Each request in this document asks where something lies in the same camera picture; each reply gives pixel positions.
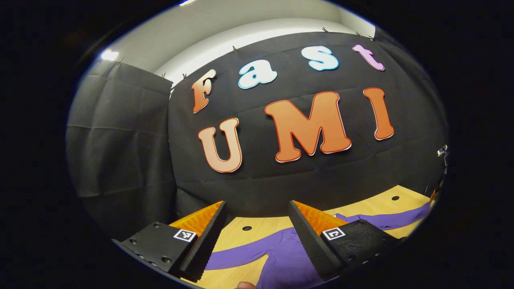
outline purple cloth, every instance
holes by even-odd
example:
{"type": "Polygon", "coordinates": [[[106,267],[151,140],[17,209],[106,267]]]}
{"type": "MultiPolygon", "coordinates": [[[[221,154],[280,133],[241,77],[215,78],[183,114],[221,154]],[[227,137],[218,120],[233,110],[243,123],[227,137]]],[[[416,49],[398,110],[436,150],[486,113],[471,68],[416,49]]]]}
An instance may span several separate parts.
{"type": "MultiPolygon", "coordinates": [[[[417,209],[398,214],[350,217],[336,214],[336,217],[349,223],[363,219],[382,230],[392,230],[422,219],[429,211],[430,204],[426,203],[417,209]]],[[[280,230],[250,244],[214,252],[205,270],[241,266],[257,260],[264,254],[268,255],[268,260],[262,268],[257,283],[258,289],[307,289],[328,282],[318,276],[294,227],[280,230]]]]}

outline light blue letter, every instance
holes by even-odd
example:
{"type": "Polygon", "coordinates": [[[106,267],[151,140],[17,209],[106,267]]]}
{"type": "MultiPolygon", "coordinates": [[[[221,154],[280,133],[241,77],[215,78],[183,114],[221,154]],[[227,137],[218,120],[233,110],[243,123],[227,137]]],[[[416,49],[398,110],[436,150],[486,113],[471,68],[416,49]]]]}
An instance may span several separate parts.
{"type": "Polygon", "coordinates": [[[243,75],[239,78],[239,87],[249,89],[259,83],[268,83],[277,78],[278,73],[271,70],[271,65],[267,60],[255,60],[243,66],[239,70],[239,74],[243,75]]]}
{"type": "Polygon", "coordinates": [[[311,46],[302,49],[302,56],[310,59],[309,66],[317,71],[336,69],[339,61],[325,46],[311,46]]]}

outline orange textured surface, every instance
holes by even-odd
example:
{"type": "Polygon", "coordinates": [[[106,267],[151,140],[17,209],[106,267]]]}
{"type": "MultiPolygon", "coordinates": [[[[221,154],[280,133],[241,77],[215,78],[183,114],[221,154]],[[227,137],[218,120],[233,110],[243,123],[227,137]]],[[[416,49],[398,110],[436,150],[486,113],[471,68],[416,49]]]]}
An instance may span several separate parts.
{"type": "Polygon", "coordinates": [[[218,211],[219,206],[223,201],[219,201],[215,204],[205,207],[202,210],[196,211],[184,218],[177,220],[170,224],[170,226],[195,232],[198,237],[204,232],[205,228],[211,221],[212,217],[218,211]]]}
{"type": "Polygon", "coordinates": [[[348,224],[348,222],[338,219],[330,214],[323,211],[309,207],[305,204],[293,201],[296,206],[300,209],[300,212],[307,219],[311,227],[316,231],[316,234],[321,235],[321,232],[337,228],[342,225],[348,224]]]}

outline wooden table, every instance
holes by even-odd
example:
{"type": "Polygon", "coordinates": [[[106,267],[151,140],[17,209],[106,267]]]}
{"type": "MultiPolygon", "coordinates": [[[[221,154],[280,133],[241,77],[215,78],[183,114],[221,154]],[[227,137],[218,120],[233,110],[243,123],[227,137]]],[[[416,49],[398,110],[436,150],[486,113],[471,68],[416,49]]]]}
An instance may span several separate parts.
{"type": "MultiPolygon", "coordinates": [[[[329,214],[342,214],[345,216],[353,216],[357,214],[378,215],[378,214],[395,214],[408,210],[416,209],[428,202],[429,198],[422,194],[411,191],[402,186],[396,186],[379,195],[368,198],[366,200],[346,205],[343,207],[326,210],[329,214]]],[[[419,220],[411,225],[386,231],[390,235],[401,238],[408,236],[421,222],[419,220]]],[[[279,230],[291,228],[293,225],[289,217],[277,218],[235,218],[230,222],[219,235],[218,241],[213,252],[223,251],[255,242],[267,237],[279,230]],[[251,226],[249,231],[243,231],[245,226],[251,226]]],[[[204,271],[201,280],[193,283],[206,289],[232,289],[236,288],[240,281],[247,281],[257,284],[261,274],[262,267],[267,255],[238,267],[207,270],[204,271]]]]}

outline orange letter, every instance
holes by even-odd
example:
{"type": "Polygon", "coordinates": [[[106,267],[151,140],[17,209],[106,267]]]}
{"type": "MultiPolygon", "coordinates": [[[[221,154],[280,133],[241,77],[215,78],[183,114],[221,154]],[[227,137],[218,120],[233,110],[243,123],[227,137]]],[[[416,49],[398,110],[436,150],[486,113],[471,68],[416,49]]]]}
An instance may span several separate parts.
{"type": "Polygon", "coordinates": [[[204,76],[200,77],[193,86],[191,87],[194,91],[194,107],[193,113],[197,113],[203,109],[207,103],[209,103],[209,99],[205,98],[204,93],[209,95],[211,93],[211,80],[209,78],[213,78],[216,76],[216,71],[214,69],[209,70],[204,76]]]}
{"type": "Polygon", "coordinates": [[[243,161],[241,147],[239,146],[239,139],[237,138],[237,131],[235,127],[239,124],[237,118],[229,118],[219,125],[219,129],[225,132],[227,137],[228,150],[230,157],[228,160],[222,160],[218,156],[216,144],[214,143],[214,134],[216,129],[213,127],[201,130],[198,133],[198,138],[204,146],[205,158],[207,163],[213,170],[220,173],[231,173],[239,168],[243,161]]]}
{"type": "Polygon", "coordinates": [[[377,140],[390,138],[394,134],[394,128],[389,122],[389,115],[387,114],[386,103],[384,102],[384,91],[376,87],[370,87],[364,89],[364,95],[371,100],[371,106],[375,112],[375,120],[377,122],[375,138],[377,140]]]}
{"type": "Polygon", "coordinates": [[[339,95],[335,92],[316,94],[309,118],[289,100],[268,104],[264,112],[273,117],[279,139],[279,153],[275,159],[278,162],[287,162],[300,158],[302,153],[295,148],[293,136],[308,155],[314,155],[321,130],[322,152],[329,154],[349,149],[352,141],[344,133],[338,102],[339,95]]]}

